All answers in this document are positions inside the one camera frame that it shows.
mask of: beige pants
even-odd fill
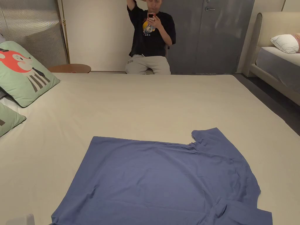
[[[125,72],[127,74],[146,74],[148,69],[152,69],[154,74],[170,75],[170,66],[163,56],[144,57],[142,55],[134,55],[127,62]]]

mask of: wrinkled fabric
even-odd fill
[[[189,145],[94,137],[54,225],[269,225],[242,154],[217,129]]]

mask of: wooden side table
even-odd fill
[[[84,64],[66,64],[48,68],[51,73],[77,73],[88,74],[91,72],[91,67]]]

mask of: man's hand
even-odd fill
[[[148,24],[156,27],[158,29],[158,31],[160,32],[160,35],[163,38],[163,41],[166,43],[166,45],[171,46],[173,44],[172,39],[171,39],[170,35],[168,35],[166,30],[164,29],[163,25],[161,24],[161,20],[157,16],[154,16],[153,18],[154,18],[154,21],[151,19],[147,19]]]
[[[163,25],[161,24],[161,20],[157,16],[154,16],[153,18],[154,20],[149,18],[147,19],[148,24],[156,27],[158,30],[161,29],[163,27]]]

